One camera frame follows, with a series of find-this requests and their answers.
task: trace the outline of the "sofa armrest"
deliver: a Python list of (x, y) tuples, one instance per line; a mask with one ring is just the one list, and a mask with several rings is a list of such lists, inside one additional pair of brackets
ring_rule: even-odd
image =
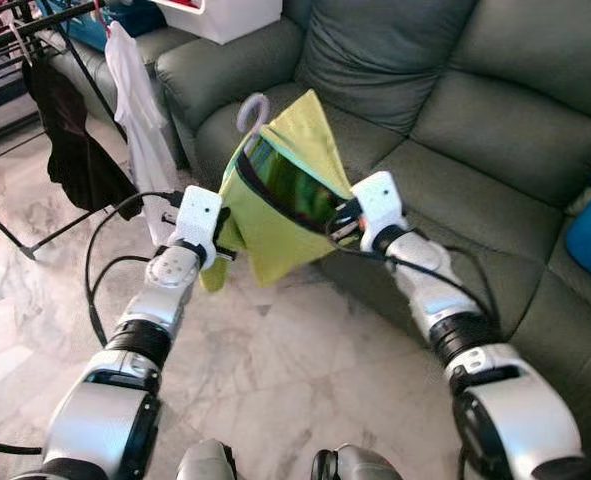
[(225, 45), (199, 39), (166, 52), (157, 77), (196, 131), (217, 109), (291, 80), (303, 41), (302, 29), (282, 18)]

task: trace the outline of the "clothes drying rack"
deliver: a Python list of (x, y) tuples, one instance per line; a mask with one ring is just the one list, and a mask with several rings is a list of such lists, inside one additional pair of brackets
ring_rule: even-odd
[[(17, 33), (22, 39), (25, 39), (25, 46), (31, 52), (31, 54), (35, 55), (37, 58), (47, 58), (49, 55), (57, 55), (63, 53), (58, 49), (57, 46), (53, 45), (50, 41), (46, 40), (42, 36), (36, 35), (38, 32), (46, 29), (53, 29), (63, 38), (66, 50), (71, 53), (77, 65), (79, 65), (84, 77), (89, 82), (90, 86), (92, 87), (93, 91), (97, 95), (100, 103), (106, 113), (108, 114), (109, 118), (115, 124), (117, 131), (120, 133), (122, 138), (126, 140), (126, 133), (122, 129), (122, 127), (114, 120), (114, 115), (111, 107), (109, 106), (106, 98), (100, 91), (99, 87), (93, 80), (93, 77), (88, 72), (88, 69), (84, 65), (84, 62), (79, 56), (75, 45), (70, 40), (66, 29), (62, 26), (63, 22), (73, 19), (79, 15), (83, 15), (85, 13), (89, 13), (95, 10), (96, 5), (93, 1), (89, 1), (87, 3), (82, 3), (76, 6), (70, 6), (61, 12), (54, 13), (53, 9), (49, 5), (47, 0), (36, 0), (40, 1), (44, 7), (44, 11), (47, 13), (46, 16), (41, 18), (33, 18), (31, 14), (31, 10), (29, 7), (29, 3), (31, 0), (12, 0), (8, 3), (5, 3), (0, 6), (0, 13), (6, 10), (10, 10), (13, 14), (15, 19), (14, 23), (16, 26)], [(104, 0), (99, 0), (99, 7), (103, 7), (105, 5)], [(5, 78), (11, 78), (15, 75), (15, 82), (21, 79), (18, 79), (16, 64), (19, 64), (23, 60), (23, 56), (19, 55), (15, 58), (10, 57), (10, 53), (14, 51), (21, 51), (22, 46), (17, 41), (15, 34), (8, 28), (8, 26), (0, 27), (0, 57), (3, 61), (0, 62), (0, 82)], [(9, 82), (3, 83), (2, 87), (8, 88)], [(0, 136), (15, 131), (19, 128), (22, 128), (32, 122), (35, 122), (39, 118), (39, 114), (37, 112), (33, 112), (27, 116), (14, 120), (9, 124), (5, 125), (3, 128), (0, 129)], [(13, 146), (5, 150), (4, 152), (0, 153), (0, 158), (3, 155), (9, 153), (10, 151), (18, 148), (29, 141), (37, 138), (40, 135), (43, 135), (44, 132), (32, 136), (31, 138), (25, 139), (22, 142), (18, 143), (17, 145)], [(51, 233), (50, 235), (46, 236), (42, 240), (38, 241), (33, 245), (25, 245), (22, 243), (1, 221), (0, 221), (0, 231), (8, 237), (8, 239), (13, 242), (19, 250), (26, 255), (31, 260), (35, 260), (35, 251), (44, 246), (45, 244), (49, 243), (54, 238), (60, 236), (64, 232), (68, 231), (81, 221), (85, 220), (95, 211), (89, 211), (84, 213), (83, 215), (79, 216), (75, 220), (69, 222), (68, 224), (64, 225), (63, 227), (59, 228), (57, 231)]]

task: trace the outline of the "yellow-green cloth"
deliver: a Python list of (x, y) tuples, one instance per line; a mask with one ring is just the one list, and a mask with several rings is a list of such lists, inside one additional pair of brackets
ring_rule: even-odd
[[(350, 183), (337, 152), (335, 139), (313, 90), (309, 90), (260, 129), (260, 136), (291, 163), (313, 176), (341, 198), (350, 198)], [(220, 195), (222, 207), (231, 214), (217, 244), (230, 250), (245, 250), (260, 286), (267, 286), (294, 267), (323, 257), (332, 250), (321, 234), (307, 230), (274, 210), (240, 178), (235, 168), (239, 155), (250, 140), (239, 145), (229, 162)], [(218, 258), (201, 273), (209, 291), (226, 281), (227, 264)]]

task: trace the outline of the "wire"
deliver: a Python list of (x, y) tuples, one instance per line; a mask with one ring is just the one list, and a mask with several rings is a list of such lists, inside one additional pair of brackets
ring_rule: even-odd
[(0, 453), (7, 453), (9, 455), (41, 455), (41, 447), (19, 447), (17, 445), (8, 445), (0, 443)]
[(466, 473), (466, 448), (462, 445), (459, 449), (459, 456), (457, 457), (457, 480), (464, 480)]
[(135, 202), (136, 200), (139, 200), (140, 198), (143, 198), (143, 197), (160, 197), (160, 198), (164, 198), (166, 200), (169, 200), (171, 197), (171, 194), (164, 193), (164, 192), (141, 192), (141, 193), (136, 193), (135, 195), (128, 197), (122, 203), (117, 205), (117, 207), (115, 207), (115, 210), (113, 210), (111, 213), (109, 213), (106, 216), (106, 218), (104, 218), (104, 220), (102, 220), (99, 223), (99, 225), (97, 225), (97, 227), (95, 228), (95, 231), (93, 232), (93, 235), (91, 236), (91, 240), (88, 243), (88, 248), (86, 249), (86, 260), (85, 260), (85, 265), (84, 265), (84, 293), (86, 294), (86, 301), (88, 302), (88, 314), (90, 316), (91, 326), (93, 327), (93, 331), (95, 332), (95, 336), (97, 337), (97, 340), (99, 340), (99, 343), (102, 345), (102, 347), (106, 346), (106, 334), (104, 333), (104, 328), (102, 327), (101, 318), (100, 318), (99, 313), (97, 312), (97, 308), (95, 307), (95, 304), (93, 302), (93, 290), (91, 289), (91, 282), (90, 282), (91, 253), (93, 251), (93, 246), (95, 245), (95, 240), (97, 239), (97, 235), (99, 234), (101, 229), (104, 227), (104, 225), (106, 225), (106, 223), (111, 218), (113, 218), (115, 215), (117, 215), (120, 212), (120, 210), (128, 207), (133, 202)]
[(113, 260), (108, 262), (106, 266), (102, 269), (102, 271), (99, 272), (99, 275), (97, 276), (97, 279), (93, 284), (93, 288), (91, 288), (91, 299), (93, 300), (93, 303), (95, 303), (95, 295), (97, 295), (97, 289), (99, 288), (99, 284), (104, 278), (104, 276), (108, 273), (110, 268), (119, 262), (124, 262), (127, 260), (132, 260), (134, 262), (149, 262), (150, 258), (140, 257), (139, 255), (122, 255), (121, 257), (114, 258)]
[(499, 332), (500, 331), (499, 307), (497, 306), (497, 299), (495, 298), (495, 294), (493, 293), (493, 289), (491, 288), (491, 283), (488, 280), (488, 276), (486, 275), (486, 272), (484, 271), (484, 267), (482, 266), (482, 262), (480, 262), (479, 258), (477, 258), (470, 250), (467, 250), (465, 248), (457, 247), (455, 245), (446, 245), (446, 246), (444, 246), (444, 248), (446, 250), (448, 250), (449, 252), (459, 253), (463, 257), (466, 257), (473, 264), (473, 267), (475, 268), (475, 270), (477, 270), (477, 274), (481, 278), (482, 284), (484, 286), (484, 293), (486, 294), (486, 298), (489, 303), (489, 309), (490, 309), (491, 313), (493, 314), (491, 319), (495, 323), (495, 328)]
[(95, 306), (95, 297), (97, 296), (97, 290), (99, 289), (99, 285), (100, 285), (102, 279), (104, 278), (104, 276), (108, 273), (108, 271), (110, 270), (110, 268), (113, 265), (115, 265), (119, 262), (127, 261), (127, 260), (132, 260), (132, 261), (136, 261), (136, 262), (148, 262), (150, 260), (150, 258), (140, 257), (137, 255), (123, 255), (121, 257), (114, 258), (113, 260), (108, 262), (108, 264), (106, 264), (106, 266), (104, 266), (104, 268), (102, 268), (102, 271), (99, 272), (99, 275), (97, 276), (97, 279), (95, 280), (95, 283), (93, 284), (93, 288), (91, 288), (90, 298), (88, 298), (88, 308), (89, 308), (89, 311), (95, 312), (95, 322), (100, 327), (102, 326), (102, 322), (101, 322), (101, 319), (99, 318), (99, 313), (97, 313), (97, 307)]
[(440, 281), (450, 285), (451, 287), (459, 290), (464, 295), (466, 295), (471, 300), (473, 300), (477, 304), (479, 309), (482, 311), (482, 314), (484, 316), (486, 316), (486, 318), (488, 318), (488, 320), (493, 325), (496, 324), (493, 313), (491, 313), (491, 311), (486, 306), (486, 304), (469, 288), (454, 282), (450, 278), (445, 277), (444, 275), (441, 275), (437, 272), (434, 272), (433, 270), (429, 270), (428, 268), (422, 267), (421, 265), (418, 265), (416, 263), (407, 262), (406, 260), (400, 260), (399, 258), (396, 258), (396, 257), (387, 257), (386, 255), (382, 255), (381, 253), (362, 252), (362, 251), (355, 250), (352, 248), (346, 248), (346, 247), (343, 247), (342, 245), (340, 245), (331, 236), (331, 233), (330, 233), (331, 225), (333, 224), (333, 222), (335, 221), (337, 216), (338, 216), (338, 213), (336, 212), (335, 215), (328, 221), (328, 223), (326, 223), (326, 228), (325, 228), (326, 238), (331, 243), (331, 245), (333, 245), (333, 247), (335, 247), (337, 250), (344, 252), (344, 253), (348, 253), (349, 255), (355, 255), (357, 257), (367, 258), (369, 260), (376, 260), (376, 261), (383, 262), (383, 263), (392, 262), (392, 263), (395, 263), (396, 265), (399, 265), (401, 267), (407, 267), (407, 268), (410, 268), (411, 270), (415, 270), (417, 272), (423, 273), (424, 275), (428, 275), (430, 277), (436, 278), (437, 280), (440, 280)]

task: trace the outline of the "sofa cushion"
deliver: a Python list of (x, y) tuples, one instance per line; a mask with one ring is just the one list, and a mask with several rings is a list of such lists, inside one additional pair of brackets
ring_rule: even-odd
[(558, 207), (591, 174), (591, 117), (499, 79), (449, 71), (411, 138)]
[[(306, 89), (297, 83), (278, 85), (264, 93), (271, 102), (271, 117), (279, 115)], [(200, 165), (199, 177), (209, 188), (218, 188), (224, 169), (242, 139), (235, 119), (240, 103), (232, 103), (215, 112), (197, 133), (197, 158), (208, 159)], [(402, 141), (397, 132), (374, 125), (337, 108), (324, 104), (324, 112), (335, 135), (349, 181), (362, 179), (384, 155)]]
[(591, 460), (591, 305), (545, 271), (513, 343), (567, 402)]
[(311, 15), (312, 3), (313, 0), (284, 0), (282, 14), (306, 30)]
[(160, 56), (157, 76), (173, 114), (196, 133), (218, 109), (291, 81), (303, 41), (302, 29), (282, 18), (225, 45), (199, 39), (175, 48)]
[(591, 115), (591, 1), (480, 0), (453, 64)]
[(137, 49), (142, 55), (146, 70), (151, 77), (155, 77), (155, 62), (163, 53), (197, 38), (199, 37), (184, 30), (167, 27), (140, 35), (136, 40)]
[(377, 164), (407, 206), (493, 250), (547, 261), (562, 213), (412, 140)]
[(296, 78), (320, 98), (407, 133), (474, 0), (316, 0)]

